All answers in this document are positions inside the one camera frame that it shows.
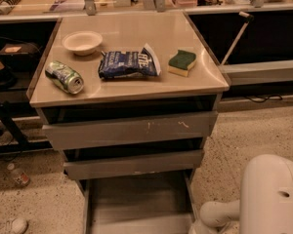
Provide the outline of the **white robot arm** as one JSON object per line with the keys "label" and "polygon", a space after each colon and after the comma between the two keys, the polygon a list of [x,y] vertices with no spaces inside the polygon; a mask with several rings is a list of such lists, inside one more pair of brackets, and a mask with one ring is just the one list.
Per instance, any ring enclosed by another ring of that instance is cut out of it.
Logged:
{"label": "white robot arm", "polygon": [[253,158],[240,198],[204,203],[188,234],[223,234],[234,221],[239,234],[293,234],[293,161],[271,154]]}

